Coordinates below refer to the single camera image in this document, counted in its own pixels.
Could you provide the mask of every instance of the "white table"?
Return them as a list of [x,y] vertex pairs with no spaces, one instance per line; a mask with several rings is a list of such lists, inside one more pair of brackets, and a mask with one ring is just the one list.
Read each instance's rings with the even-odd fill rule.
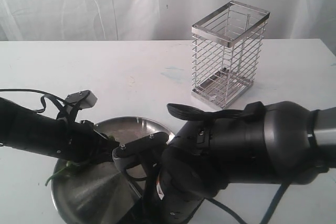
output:
[[[33,88],[60,97],[90,89],[98,97],[78,120],[100,122],[137,115],[159,121],[175,133],[184,122],[166,104],[211,110],[192,98],[190,41],[0,42],[0,87]],[[283,100],[307,109],[336,106],[336,57],[319,39],[265,40],[254,86],[232,108]],[[1,93],[28,108],[36,94]],[[56,109],[48,104],[47,116]],[[61,224],[45,180],[56,159],[0,148],[0,222]],[[336,172],[307,186],[291,186],[270,223],[332,223],[336,219]],[[229,185],[217,199],[248,223],[259,223],[277,185]],[[208,202],[190,223],[236,223]]]

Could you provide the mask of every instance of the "white backdrop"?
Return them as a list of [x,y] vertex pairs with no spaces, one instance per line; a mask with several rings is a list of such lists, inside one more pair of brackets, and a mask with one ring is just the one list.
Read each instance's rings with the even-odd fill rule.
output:
[[[229,0],[0,0],[0,40],[190,39]],[[238,0],[271,11],[266,38],[321,38],[336,53],[335,0]]]

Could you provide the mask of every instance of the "metal cage container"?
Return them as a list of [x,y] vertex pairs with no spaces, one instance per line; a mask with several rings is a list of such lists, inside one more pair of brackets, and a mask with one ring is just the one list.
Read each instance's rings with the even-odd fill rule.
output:
[[192,95],[223,109],[253,85],[269,11],[230,1],[192,26]]

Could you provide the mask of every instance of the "black joint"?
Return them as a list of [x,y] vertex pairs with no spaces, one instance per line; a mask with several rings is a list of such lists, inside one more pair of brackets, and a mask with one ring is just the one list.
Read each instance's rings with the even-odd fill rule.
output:
[[266,107],[262,102],[254,102],[246,105],[241,117],[246,122],[254,121],[263,118],[266,114]]

